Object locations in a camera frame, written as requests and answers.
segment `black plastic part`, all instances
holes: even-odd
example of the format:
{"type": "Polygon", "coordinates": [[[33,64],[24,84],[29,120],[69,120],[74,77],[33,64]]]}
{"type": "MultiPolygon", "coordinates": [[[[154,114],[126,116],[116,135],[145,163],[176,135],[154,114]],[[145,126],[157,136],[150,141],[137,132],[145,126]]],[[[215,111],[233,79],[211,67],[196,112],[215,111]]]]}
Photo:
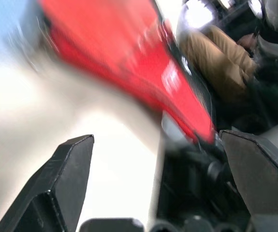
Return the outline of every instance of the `black plastic part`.
{"type": "Polygon", "coordinates": [[[75,232],[93,144],[93,136],[85,135],[59,145],[4,215],[0,232],[75,232]]]}
{"type": "Polygon", "coordinates": [[[215,227],[214,232],[242,232],[237,226],[228,224],[228,223],[221,223],[217,227],[215,227]]]}
{"type": "Polygon", "coordinates": [[[95,218],[86,221],[80,232],[144,232],[144,227],[132,218],[95,218]]]}
{"type": "Polygon", "coordinates": [[[254,214],[278,214],[278,149],[252,134],[222,131],[236,186],[254,214]]]}
{"type": "Polygon", "coordinates": [[[201,216],[192,216],[185,221],[185,232],[214,232],[211,223],[201,216]]]}
{"type": "Polygon", "coordinates": [[[180,230],[168,221],[157,220],[149,232],[180,232],[180,230]]]}
{"type": "Polygon", "coordinates": [[[259,114],[264,118],[264,121],[266,123],[266,130],[269,130],[273,128],[276,125],[276,122],[271,117],[270,112],[268,111],[265,103],[262,100],[262,97],[260,96],[260,93],[258,91],[258,81],[253,80],[247,83],[247,87],[250,93],[250,96],[253,99],[253,103],[255,108],[257,108],[259,114]]]}

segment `brown pants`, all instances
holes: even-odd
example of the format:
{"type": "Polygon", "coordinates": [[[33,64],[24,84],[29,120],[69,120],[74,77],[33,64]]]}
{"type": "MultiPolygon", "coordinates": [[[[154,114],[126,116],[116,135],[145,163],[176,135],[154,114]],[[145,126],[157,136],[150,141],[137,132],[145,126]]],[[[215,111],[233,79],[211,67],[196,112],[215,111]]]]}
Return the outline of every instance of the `brown pants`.
{"type": "Polygon", "coordinates": [[[247,51],[222,30],[210,26],[207,33],[191,32],[180,49],[226,102],[246,96],[243,77],[248,80],[256,69],[247,51]]]}

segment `person's hand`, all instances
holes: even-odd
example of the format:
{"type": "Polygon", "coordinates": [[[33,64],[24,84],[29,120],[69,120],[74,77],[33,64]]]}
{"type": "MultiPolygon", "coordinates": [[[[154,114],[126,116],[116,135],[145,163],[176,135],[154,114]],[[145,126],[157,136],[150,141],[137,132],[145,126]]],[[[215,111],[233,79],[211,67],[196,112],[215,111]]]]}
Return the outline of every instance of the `person's hand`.
{"type": "Polygon", "coordinates": [[[254,38],[254,34],[249,34],[249,35],[243,36],[236,43],[238,45],[241,45],[245,49],[251,49],[256,45],[256,39],[254,38]]]}

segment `white surface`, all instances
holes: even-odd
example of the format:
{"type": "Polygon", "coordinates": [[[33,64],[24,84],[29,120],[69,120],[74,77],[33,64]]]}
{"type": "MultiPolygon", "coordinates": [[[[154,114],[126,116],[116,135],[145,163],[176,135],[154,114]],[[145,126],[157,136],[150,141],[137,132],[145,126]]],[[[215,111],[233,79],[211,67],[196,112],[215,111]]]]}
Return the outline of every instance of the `white surface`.
{"type": "Polygon", "coordinates": [[[134,217],[146,225],[154,213],[160,121],[135,100],[47,54],[35,59],[38,73],[23,61],[0,60],[0,219],[59,144],[94,134],[78,228],[95,217],[134,217]]]}
{"type": "Polygon", "coordinates": [[[183,0],[156,0],[156,2],[163,17],[170,21],[173,34],[175,34],[183,0]]]}
{"type": "Polygon", "coordinates": [[[249,7],[256,17],[263,17],[263,12],[261,9],[261,0],[249,0],[249,7]]]}
{"type": "Polygon", "coordinates": [[[225,8],[230,9],[234,5],[234,0],[219,0],[219,3],[225,8]]]}
{"type": "Polygon", "coordinates": [[[200,29],[214,20],[213,13],[200,0],[189,0],[186,5],[188,10],[185,17],[191,28],[200,29]]]}

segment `red object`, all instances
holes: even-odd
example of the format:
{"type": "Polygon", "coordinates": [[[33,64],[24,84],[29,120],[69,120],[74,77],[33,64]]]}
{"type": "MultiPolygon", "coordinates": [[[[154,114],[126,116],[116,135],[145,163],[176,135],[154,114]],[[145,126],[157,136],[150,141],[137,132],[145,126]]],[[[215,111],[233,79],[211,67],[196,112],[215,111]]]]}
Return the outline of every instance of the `red object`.
{"type": "Polygon", "coordinates": [[[65,61],[167,111],[192,139],[211,142],[213,125],[167,51],[173,38],[148,0],[42,0],[65,61]]]}

